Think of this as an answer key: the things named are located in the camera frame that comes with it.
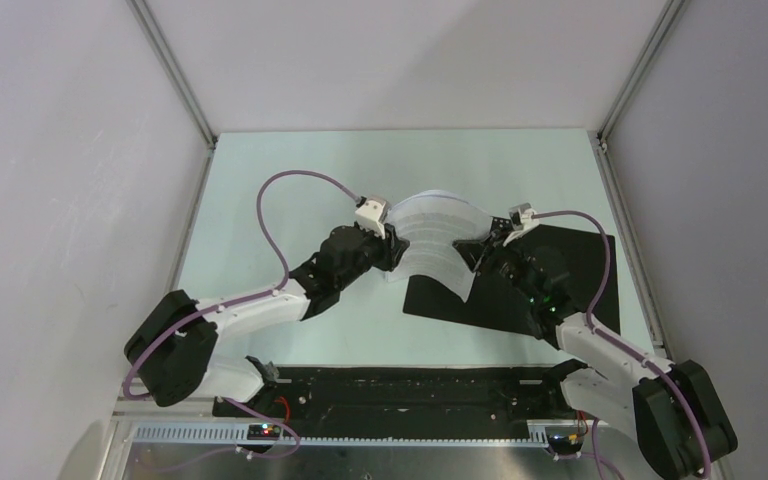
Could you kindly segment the large printed paper sheet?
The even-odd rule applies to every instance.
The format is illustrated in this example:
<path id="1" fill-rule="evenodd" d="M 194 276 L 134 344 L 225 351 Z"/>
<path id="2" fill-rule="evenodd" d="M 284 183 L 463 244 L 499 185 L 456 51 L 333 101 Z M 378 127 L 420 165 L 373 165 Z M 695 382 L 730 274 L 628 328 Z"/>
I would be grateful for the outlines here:
<path id="1" fill-rule="evenodd" d="M 397 237 L 409 243 L 398 266 L 385 275 L 386 281 L 425 276 L 467 301 L 475 274 L 454 243 L 483 240 L 492 222 L 488 212 L 452 192 L 427 190 L 406 198 L 391 207 L 386 216 L 386 223 L 395 228 Z"/>

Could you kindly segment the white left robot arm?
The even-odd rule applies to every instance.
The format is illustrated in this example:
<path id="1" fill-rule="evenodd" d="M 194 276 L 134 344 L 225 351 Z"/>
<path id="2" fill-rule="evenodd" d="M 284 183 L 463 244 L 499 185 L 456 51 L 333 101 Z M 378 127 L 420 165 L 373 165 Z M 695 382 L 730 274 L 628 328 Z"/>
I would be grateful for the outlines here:
<path id="1" fill-rule="evenodd" d="M 229 397 L 252 416 L 268 414 L 276 403 L 274 374 L 255 357 L 235 360 L 221 349 L 255 331 L 322 314 L 371 269 L 393 271 L 410 242 L 391 225 L 384 232 L 339 226 L 277 286 L 260 292 L 229 300 L 167 293 L 124 346 L 131 365 L 126 380 L 139 379 L 142 398 L 159 407 L 191 396 Z"/>

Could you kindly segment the red and black folder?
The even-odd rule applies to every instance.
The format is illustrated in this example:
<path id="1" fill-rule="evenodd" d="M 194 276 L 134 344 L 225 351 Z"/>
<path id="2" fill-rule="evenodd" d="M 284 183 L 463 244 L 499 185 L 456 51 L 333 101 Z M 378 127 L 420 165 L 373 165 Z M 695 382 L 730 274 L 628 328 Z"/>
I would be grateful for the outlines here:
<path id="1" fill-rule="evenodd" d="M 458 265 L 474 276 L 461 299 L 423 275 L 410 278 L 406 314 L 508 333 L 556 344 L 556 327 L 589 306 L 607 328 L 620 332 L 615 240 L 551 225 L 539 225 L 504 242 L 509 221 L 496 218 L 480 240 L 453 243 Z"/>

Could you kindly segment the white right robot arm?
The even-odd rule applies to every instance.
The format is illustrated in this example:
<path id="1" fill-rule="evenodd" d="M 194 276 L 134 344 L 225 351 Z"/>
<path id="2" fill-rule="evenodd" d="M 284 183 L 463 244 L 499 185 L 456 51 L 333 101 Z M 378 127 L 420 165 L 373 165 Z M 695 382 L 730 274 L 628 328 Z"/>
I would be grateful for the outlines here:
<path id="1" fill-rule="evenodd" d="M 692 360 L 650 354 L 608 329 L 571 295 L 563 254 L 552 247 L 526 252 L 515 244 L 522 237 L 493 231 L 453 247 L 470 271 L 501 280 L 525 300 L 531 336 L 572 355 L 541 392 L 545 411 L 566 418 L 579 410 L 607 422 L 663 479 L 707 477 L 739 445 L 708 372 Z"/>

